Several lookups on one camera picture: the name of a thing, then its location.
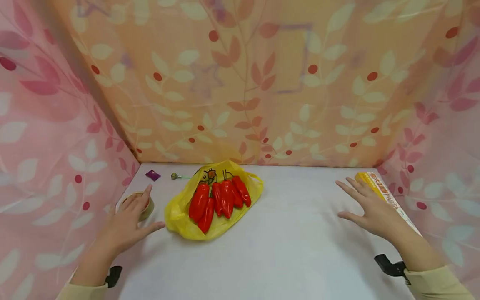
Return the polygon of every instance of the purple candy wrapper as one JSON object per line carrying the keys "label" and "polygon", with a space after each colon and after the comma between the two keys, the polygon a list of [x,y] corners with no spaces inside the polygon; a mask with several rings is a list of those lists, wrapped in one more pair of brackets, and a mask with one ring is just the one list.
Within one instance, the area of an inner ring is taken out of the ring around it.
{"label": "purple candy wrapper", "polygon": [[157,172],[155,172],[153,170],[148,171],[145,175],[153,181],[156,181],[157,179],[162,177],[160,174],[158,174]]}

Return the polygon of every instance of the red pepper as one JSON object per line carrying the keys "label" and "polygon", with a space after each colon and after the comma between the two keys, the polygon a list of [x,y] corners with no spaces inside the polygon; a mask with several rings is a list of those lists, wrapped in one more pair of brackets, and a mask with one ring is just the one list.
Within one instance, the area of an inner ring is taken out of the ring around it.
{"label": "red pepper", "polygon": [[223,211],[222,211],[222,192],[221,190],[221,185],[218,182],[214,182],[212,184],[212,197],[215,200],[214,207],[215,207],[215,212],[217,216],[221,216]]}
{"label": "red pepper", "polygon": [[212,197],[208,197],[208,203],[207,207],[205,210],[204,215],[200,219],[200,222],[198,222],[198,228],[206,234],[208,229],[210,228],[210,225],[212,225],[212,219],[213,219],[213,210],[214,210],[214,200]]}
{"label": "red pepper", "polygon": [[224,180],[221,183],[222,212],[230,219],[233,213],[233,183],[230,180]]}
{"label": "red pepper", "polygon": [[233,184],[233,206],[236,208],[242,208],[243,207],[243,199],[240,196],[239,191],[235,187],[235,184]]}
{"label": "red pepper", "polygon": [[192,218],[195,223],[198,223],[204,214],[208,203],[209,193],[210,187],[208,184],[202,183],[197,186],[197,190],[195,191],[195,194],[193,194],[190,207],[188,208],[188,216]]}
{"label": "red pepper", "polygon": [[247,207],[250,207],[252,204],[252,199],[250,198],[250,194],[248,193],[247,187],[245,186],[245,183],[241,181],[239,176],[234,176],[232,179],[233,184],[237,188],[237,190],[240,193],[240,197],[242,200],[245,202]]}

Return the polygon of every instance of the plastic bag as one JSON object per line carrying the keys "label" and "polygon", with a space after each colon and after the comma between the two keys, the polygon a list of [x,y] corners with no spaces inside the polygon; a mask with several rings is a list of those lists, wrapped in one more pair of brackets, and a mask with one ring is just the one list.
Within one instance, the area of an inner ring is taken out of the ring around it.
{"label": "plastic bag", "polygon": [[[193,220],[188,217],[188,208],[193,193],[200,181],[205,181],[210,185],[211,191],[213,182],[222,182],[224,179],[231,180],[233,176],[240,176],[243,183],[245,183],[252,199],[252,205],[250,205],[250,207],[244,205],[242,209],[234,208],[230,220],[225,218],[224,215],[219,217],[214,213],[212,225],[207,231],[207,234],[204,234]],[[232,161],[226,160],[221,163],[205,165],[188,181],[183,191],[173,197],[165,207],[165,223],[168,230],[178,232],[181,236],[189,240],[214,239],[222,235],[240,220],[240,218],[257,202],[263,190],[264,182],[257,175],[246,172],[243,168]]]}

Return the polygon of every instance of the floral curtain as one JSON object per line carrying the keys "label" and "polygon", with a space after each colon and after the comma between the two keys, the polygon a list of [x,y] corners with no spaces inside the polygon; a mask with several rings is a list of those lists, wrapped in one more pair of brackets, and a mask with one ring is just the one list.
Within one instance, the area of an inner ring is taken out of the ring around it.
{"label": "floral curtain", "polygon": [[441,76],[414,103],[378,171],[429,242],[480,295],[480,7],[453,49],[436,50]]}
{"label": "floral curtain", "polygon": [[371,167],[473,1],[52,3],[141,161]]}
{"label": "floral curtain", "polygon": [[0,299],[54,299],[138,162],[27,1],[0,7]]}

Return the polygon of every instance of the beige sleeve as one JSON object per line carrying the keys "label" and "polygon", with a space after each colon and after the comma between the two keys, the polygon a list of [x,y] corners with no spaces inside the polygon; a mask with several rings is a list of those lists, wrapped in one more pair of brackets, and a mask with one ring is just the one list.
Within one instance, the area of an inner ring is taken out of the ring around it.
{"label": "beige sleeve", "polygon": [[447,266],[425,272],[405,269],[405,275],[417,300],[475,300]]}
{"label": "beige sleeve", "polygon": [[103,300],[107,288],[107,284],[101,287],[83,287],[68,283],[56,300]]}

